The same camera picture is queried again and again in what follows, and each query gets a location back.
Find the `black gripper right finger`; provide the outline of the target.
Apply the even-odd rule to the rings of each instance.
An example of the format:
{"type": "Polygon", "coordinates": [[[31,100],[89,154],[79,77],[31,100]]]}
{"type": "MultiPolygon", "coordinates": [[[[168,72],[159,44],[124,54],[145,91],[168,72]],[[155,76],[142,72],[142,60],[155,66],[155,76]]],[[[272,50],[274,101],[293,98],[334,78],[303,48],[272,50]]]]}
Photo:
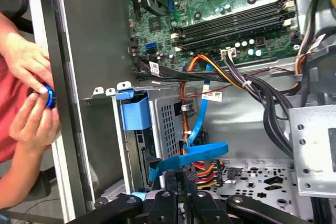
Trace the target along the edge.
{"type": "Polygon", "coordinates": [[[222,202],[214,192],[197,189],[190,177],[190,172],[183,173],[183,189],[191,223],[307,223],[244,195],[231,195],[222,202]]]}

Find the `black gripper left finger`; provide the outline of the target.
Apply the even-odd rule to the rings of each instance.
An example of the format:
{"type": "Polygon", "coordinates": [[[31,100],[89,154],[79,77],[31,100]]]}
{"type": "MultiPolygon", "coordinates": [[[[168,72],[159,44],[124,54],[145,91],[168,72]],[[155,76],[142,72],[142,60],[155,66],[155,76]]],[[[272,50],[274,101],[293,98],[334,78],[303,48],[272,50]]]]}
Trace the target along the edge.
{"type": "Polygon", "coordinates": [[[183,170],[169,170],[164,175],[166,187],[140,196],[124,195],[70,223],[178,223],[178,183],[183,170]]]}

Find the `person's right hand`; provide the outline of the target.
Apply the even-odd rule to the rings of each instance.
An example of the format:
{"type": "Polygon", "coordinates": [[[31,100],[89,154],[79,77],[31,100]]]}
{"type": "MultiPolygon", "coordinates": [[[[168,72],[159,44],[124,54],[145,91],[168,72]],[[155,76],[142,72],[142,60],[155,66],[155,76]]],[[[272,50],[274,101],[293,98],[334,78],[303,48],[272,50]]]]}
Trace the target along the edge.
{"type": "Polygon", "coordinates": [[[59,131],[56,108],[46,107],[47,95],[32,93],[17,112],[9,135],[16,140],[16,153],[43,153],[59,131]]]}

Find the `person's left hand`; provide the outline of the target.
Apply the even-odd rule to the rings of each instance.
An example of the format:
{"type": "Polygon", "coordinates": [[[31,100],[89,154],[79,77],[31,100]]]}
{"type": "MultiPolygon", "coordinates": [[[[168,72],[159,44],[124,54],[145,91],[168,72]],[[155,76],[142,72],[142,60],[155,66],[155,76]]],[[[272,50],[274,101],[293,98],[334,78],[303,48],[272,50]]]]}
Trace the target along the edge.
{"type": "Polygon", "coordinates": [[[38,93],[47,93],[45,83],[53,85],[48,51],[20,34],[1,34],[1,55],[10,72],[38,93]]]}

